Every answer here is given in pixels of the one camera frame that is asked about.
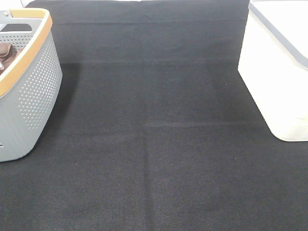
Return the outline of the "brown towel in basket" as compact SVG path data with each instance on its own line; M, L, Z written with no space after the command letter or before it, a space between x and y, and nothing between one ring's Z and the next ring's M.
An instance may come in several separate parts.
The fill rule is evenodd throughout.
M0 44L0 74L10 66L23 49L17 51L11 43Z

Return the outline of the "black table cloth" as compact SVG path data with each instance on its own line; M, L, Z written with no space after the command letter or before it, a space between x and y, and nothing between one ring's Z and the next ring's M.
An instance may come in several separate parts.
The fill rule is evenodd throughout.
M3 231L305 231L308 144L272 135L238 60L246 0L36 0L63 72L0 166Z

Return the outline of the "grey perforated laundry basket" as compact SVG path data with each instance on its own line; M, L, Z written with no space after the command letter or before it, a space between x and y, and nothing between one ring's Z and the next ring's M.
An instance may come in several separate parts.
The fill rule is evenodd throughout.
M24 48L0 75L0 160L27 155L40 137L56 102L62 70L42 8L2 10L0 43Z

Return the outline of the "white plastic storage bin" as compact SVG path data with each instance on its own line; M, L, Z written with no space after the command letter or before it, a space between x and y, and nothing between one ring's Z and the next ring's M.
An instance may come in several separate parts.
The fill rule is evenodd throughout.
M307 141L307 1L249 2L238 72L272 134Z

